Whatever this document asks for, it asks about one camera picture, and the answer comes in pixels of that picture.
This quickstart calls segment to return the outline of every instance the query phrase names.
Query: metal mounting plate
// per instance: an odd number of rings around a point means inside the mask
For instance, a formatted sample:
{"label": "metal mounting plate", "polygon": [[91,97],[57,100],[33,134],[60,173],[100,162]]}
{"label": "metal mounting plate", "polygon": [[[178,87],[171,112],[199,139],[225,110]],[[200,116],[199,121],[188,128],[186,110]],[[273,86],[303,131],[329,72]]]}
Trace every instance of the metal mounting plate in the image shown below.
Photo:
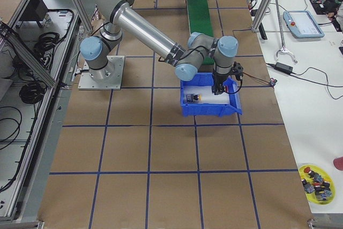
{"label": "metal mounting plate", "polygon": [[125,56],[107,56],[108,61],[114,64],[114,74],[101,82],[93,80],[88,72],[81,74],[78,89],[79,90],[120,90],[122,86],[122,77],[124,69]]}

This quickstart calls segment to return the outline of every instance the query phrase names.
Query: robotic arm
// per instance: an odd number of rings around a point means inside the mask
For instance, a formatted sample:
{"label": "robotic arm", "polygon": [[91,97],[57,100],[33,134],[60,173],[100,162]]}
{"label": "robotic arm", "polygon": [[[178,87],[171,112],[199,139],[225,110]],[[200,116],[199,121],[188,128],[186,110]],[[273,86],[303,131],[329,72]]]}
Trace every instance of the robotic arm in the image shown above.
{"label": "robotic arm", "polygon": [[229,75],[241,78],[243,68],[239,66],[241,70],[238,69],[238,76],[237,65],[233,65],[233,57],[238,49],[238,41],[234,37],[223,36],[216,39],[205,34],[192,33],[188,41],[189,49],[185,50],[130,8],[134,0],[95,2],[107,20],[99,36],[85,39],[80,46],[94,80],[104,80],[112,75],[114,67],[108,62],[107,54],[121,41],[121,28],[159,54],[166,63],[174,66],[175,74],[180,80],[190,81],[206,56],[213,58],[215,62],[212,87],[214,94],[225,91],[222,83]]}

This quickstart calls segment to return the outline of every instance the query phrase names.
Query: yellow plate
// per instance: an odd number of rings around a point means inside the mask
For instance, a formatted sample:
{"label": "yellow plate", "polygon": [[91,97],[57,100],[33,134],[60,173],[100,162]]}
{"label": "yellow plate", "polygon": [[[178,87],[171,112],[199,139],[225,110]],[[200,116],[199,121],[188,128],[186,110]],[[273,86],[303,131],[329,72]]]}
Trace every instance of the yellow plate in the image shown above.
{"label": "yellow plate", "polygon": [[306,193],[307,200],[310,201],[310,202],[319,204],[319,205],[329,204],[334,199],[334,196],[335,196],[335,188],[334,188],[334,184],[333,184],[333,181],[332,181],[331,177],[324,170],[319,168],[318,166],[315,166],[315,165],[304,165],[304,166],[299,168],[300,177],[304,178],[307,182],[309,182],[311,184],[313,183],[313,179],[310,178],[310,176],[307,173],[304,172],[304,169],[306,167],[308,167],[308,166],[311,167],[312,171],[320,174],[324,178],[325,181],[330,183],[330,189],[331,189],[331,192],[332,192],[332,196],[330,198],[328,198],[327,201],[317,201],[315,193]]}

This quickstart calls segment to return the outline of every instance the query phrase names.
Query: blue storage bin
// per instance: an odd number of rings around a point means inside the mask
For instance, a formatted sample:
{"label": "blue storage bin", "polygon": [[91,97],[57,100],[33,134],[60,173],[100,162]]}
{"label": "blue storage bin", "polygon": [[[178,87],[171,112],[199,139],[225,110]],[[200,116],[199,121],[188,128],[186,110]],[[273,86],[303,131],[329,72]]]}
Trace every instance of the blue storage bin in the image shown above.
{"label": "blue storage bin", "polygon": [[[197,73],[193,80],[189,82],[181,81],[181,95],[180,103],[182,107],[182,114],[184,116],[188,115],[232,115],[233,113],[242,114],[240,96],[236,94],[227,94],[230,100],[230,104],[197,104],[197,103],[187,103],[184,101],[184,87],[185,86],[212,86],[213,79],[212,74],[209,72]],[[225,86],[228,86],[229,92],[237,91],[237,83],[228,78],[224,82]]]}

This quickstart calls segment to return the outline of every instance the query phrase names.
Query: green conveyor belt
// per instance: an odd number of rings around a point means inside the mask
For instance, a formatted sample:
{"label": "green conveyor belt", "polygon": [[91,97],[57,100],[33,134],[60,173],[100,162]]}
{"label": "green conveyor belt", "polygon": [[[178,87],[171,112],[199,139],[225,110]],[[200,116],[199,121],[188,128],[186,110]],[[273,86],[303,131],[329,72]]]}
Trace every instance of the green conveyor belt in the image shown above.
{"label": "green conveyor belt", "polygon": [[[207,0],[187,0],[187,11],[190,33],[200,32],[208,36],[213,36]],[[207,57],[203,61],[203,64],[213,64],[213,60]]]}

